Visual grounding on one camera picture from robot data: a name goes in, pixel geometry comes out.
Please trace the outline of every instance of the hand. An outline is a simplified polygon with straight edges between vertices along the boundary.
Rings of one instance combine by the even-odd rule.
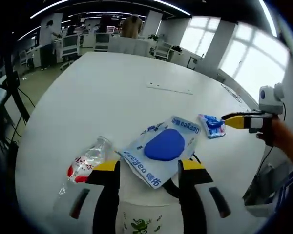
[[[272,119],[272,131],[274,135],[273,145],[281,149],[293,163],[293,133],[278,118]],[[263,133],[256,134],[256,137],[265,140]]]

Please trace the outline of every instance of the white table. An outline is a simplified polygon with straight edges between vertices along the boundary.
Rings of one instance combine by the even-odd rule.
[[[147,88],[149,82],[191,89],[195,95]],[[72,160],[99,135],[121,148],[146,127],[172,115],[198,122],[198,114],[221,117],[246,109],[220,83],[182,66],[134,55],[88,52],[55,80],[29,119],[16,162],[19,205],[30,218],[45,218]],[[242,197],[264,148],[247,130],[228,127],[227,135],[218,139],[207,139],[202,131],[196,155],[216,183]],[[149,188],[126,164],[122,164],[120,196],[138,204],[175,202],[164,189]]]

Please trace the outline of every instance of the small blue packet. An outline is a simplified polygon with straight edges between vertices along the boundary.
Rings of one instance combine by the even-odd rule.
[[[203,128],[209,139],[223,137],[226,134],[224,121],[218,120],[215,116],[199,115]]]

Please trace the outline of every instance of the floor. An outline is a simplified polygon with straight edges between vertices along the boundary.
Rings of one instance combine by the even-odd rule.
[[[60,70],[60,66],[62,64],[57,64],[53,67],[50,67],[44,71],[42,71],[40,68],[35,69],[32,72],[29,72],[25,75],[20,75],[20,86],[19,89],[21,89],[33,102],[34,105],[38,103],[40,98],[43,96],[43,94],[46,92],[46,90],[51,86],[51,84],[59,77],[59,75],[62,73]],[[19,91],[19,94],[23,100],[23,103],[28,110],[29,114],[31,114],[34,110],[34,106],[31,104],[30,100]],[[25,123],[21,119],[20,123],[17,125],[17,132],[20,136],[22,136],[25,129]],[[14,133],[13,128],[9,128],[7,130],[7,138],[12,139]],[[21,137],[18,136],[17,133],[15,133],[13,140],[14,141],[20,141]]]

